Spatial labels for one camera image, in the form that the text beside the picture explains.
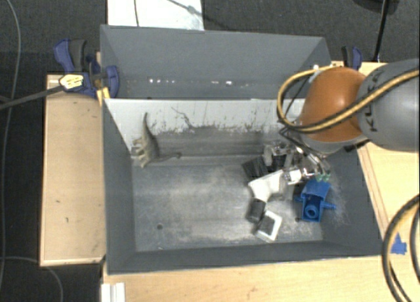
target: wooden board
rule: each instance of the wooden board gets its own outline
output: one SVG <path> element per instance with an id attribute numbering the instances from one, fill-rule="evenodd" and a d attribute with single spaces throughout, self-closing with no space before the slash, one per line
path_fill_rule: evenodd
<path id="1" fill-rule="evenodd" d="M 364 63 L 362 71 L 377 66 Z M 56 84 L 56 76 L 48 79 L 49 87 Z M 100 140 L 95 100 L 64 93 L 47 98 L 41 265 L 98 262 L 105 254 Z M 373 144 L 358 153 L 384 231 L 398 208 L 419 191 L 418 155 Z M 408 240 L 404 233 L 402 238 Z M 420 296 L 409 257 L 396 260 L 404 287 Z M 105 268 L 103 281 L 124 282 L 128 302 L 393 301 L 380 257 L 118 276 L 106 275 Z"/>
<path id="2" fill-rule="evenodd" d="M 97 263 L 105 254 L 100 118 L 98 101 L 83 95 L 45 102 L 41 266 Z"/>

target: black object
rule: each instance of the black object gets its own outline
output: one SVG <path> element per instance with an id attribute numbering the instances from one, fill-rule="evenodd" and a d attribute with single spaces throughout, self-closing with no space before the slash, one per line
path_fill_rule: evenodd
<path id="1" fill-rule="evenodd" d="M 268 175 L 269 172 L 267 166 L 264 163 L 263 157 L 261 156 L 243 163 L 242 168 L 250 181 Z"/>
<path id="2" fill-rule="evenodd" d="M 250 205 L 249 213 L 247 215 L 248 221 L 250 221 L 251 223 L 258 223 L 264 214 L 265 205 L 266 203 L 263 202 L 262 200 L 253 198 L 253 201 L 251 202 L 251 205 Z"/>
<path id="3" fill-rule="evenodd" d="M 363 58 L 362 52 L 357 47 L 341 47 L 341 54 L 343 55 L 343 62 L 347 68 L 359 70 L 362 66 Z"/>
<path id="4" fill-rule="evenodd" d="M 402 301 L 399 293 L 401 293 L 404 298 L 406 298 L 406 301 L 411 301 L 410 298 L 407 296 L 406 292 L 401 286 L 401 283 L 398 281 L 396 274 L 394 272 L 394 269 L 390 263 L 389 259 L 389 253 L 388 248 L 389 245 L 394 242 L 394 240 L 391 239 L 391 236 L 394 232 L 394 229 L 398 226 L 398 223 L 404 218 L 406 213 L 412 209 L 414 206 L 419 205 L 419 195 L 416 195 L 416 197 L 412 198 L 407 204 L 405 204 L 392 218 L 392 221 L 389 223 L 388 229 L 385 232 L 385 237 L 383 240 L 383 246 L 382 246 L 382 266 L 383 266 L 383 272 L 385 275 L 385 279 L 387 280 L 387 284 L 389 287 L 389 290 L 394 296 L 396 301 Z"/>
<path id="5" fill-rule="evenodd" d="M 261 219 L 261 222 L 258 226 L 258 230 L 270 236 L 273 233 L 274 224 L 275 224 L 275 220 L 265 215 Z"/>
<path id="6" fill-rule="evenodd" d="M 387 22 L 389 3 L 390 3 L 390 0 L 383 0 L 381 26 L 379 27 L 378 39 L 377 39 L 376 48 L 375 48 L 375 54 L 373 55 L 373 59 L 372 59 L 372 61 L 374 61 L 374 62 L 379 61 L 379 49 L 381 48 L 383 31 L 384 31 L 384 28 L 385 28 L 385 23 Z"/>
<path id="7" fill-rule="evenodd" d="M 417 230 L 417 226 L 419 224 L 419 216 L 420 216 L 420 209 L 417 210 L 413 218 L 413 222 L 411 223 L 411 230 L 409 234 L 409 250 L 411 252 L 411 262 L 413 263 L 414 271 L 417 276 L 417 279 L 420 283 L 420 267 L 419 261 L 417 259 L 417 249 L 415 248 L 415 231 Z"/>

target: gray object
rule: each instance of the gray object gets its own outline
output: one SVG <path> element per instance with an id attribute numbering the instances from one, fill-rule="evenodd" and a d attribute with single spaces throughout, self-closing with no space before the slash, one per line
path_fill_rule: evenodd
<path id="1" fill-rule="evenodd" d="M 275 104 L 274 100 L 106 101 L 109 273 L 380 254 L 379 230 L 356 152 L 329 157 L 333 189 L 328 200 L 337 204 L 336 211 L 326 211 L 320 224 L 297 222 L 300 204 L 269 202 L 269 209 L 283 218 L 278 238 L 268 245 L 254 237 L 254 224 L 245 218 L 252 193 L 242 164 L 262 154 L 264 144 L 276 137 Z M 255 121 L 242 121 L 240 116 L 227 121 L 222 111 L 216 112 L 217 105 L 225 114 L 241 109 Z M 258 109 L 261 112 L 254 116 Z M 138 123 L 135 120 L 145 112 L 161 153 L 182 152 L 179 160 L 152 162 L 144 169 L 133 161 L 127 144 L 140 125 L 131 131 L 130 123 Z"/>
<path id="2" fill-rule="evenodd" d="M 322 38 L 103 26 L 101 55 L 121 74 L 119 99 L 103 107 L 110 274 L 380 254 L 355 152 L 329 158 L 328 200 L 338 208 L 322 223 L 297 222 L 295 202 L 269 202 L 283 220 L 267 244 L 245 218 L 252 193 L 242 164 L 279 139 L 275 98 L 284 80 L 329 64 Z M 146 112 L 161 155 L 180 159 L 143 169 L 131 156 Z"/>
<path id="3" fill-rule="evenodd" d="M 100 53 L 118 98 L 275 99 L 289 76 L 331 64 L 322 37 L 243 32 L 101 26 Z"/>
<path id="4" fill-rule="evenodd" d="M 358 98 L 404 72 L 419 69 L 419 59 L 381 66 L 370 73 Z M 373 143 L 391 150 L 419 150 L 419 78 L 411 79 L 365 107 L 358 114 L 360 129 Z"/>

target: black pole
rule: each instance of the black pole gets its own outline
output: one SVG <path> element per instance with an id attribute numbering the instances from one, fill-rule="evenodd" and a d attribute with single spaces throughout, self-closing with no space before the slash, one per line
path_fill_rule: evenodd
<path id="1" fill-rule="evenodd" d="M 390 0 L 383 0 L 383 4 L 382 4 L 381 26 L 379 27 L 378 40 L 376 41 L 375 54 L 373 55 L 373 59 L 372 59 L 372 61 L 374 61 L 374 62 L 379 61 L 379 49 L 381 48 L 383 30 L 385 29 L 385 23 L 387 22 L 389 1 Z"/>

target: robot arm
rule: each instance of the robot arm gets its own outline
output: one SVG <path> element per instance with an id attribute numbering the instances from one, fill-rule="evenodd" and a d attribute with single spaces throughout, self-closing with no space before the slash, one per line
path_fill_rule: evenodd
<path id="1" fill-rule="evenodd" d="M 322 68 L 312 82 L 297 123 L 288 121 L 279 90 L 280 121 L 309 148 L 332 154 L 369 139 L 383 148 L 419 149 L 419 60 L 381 66 L 367 77 L 350 68 Z"/>

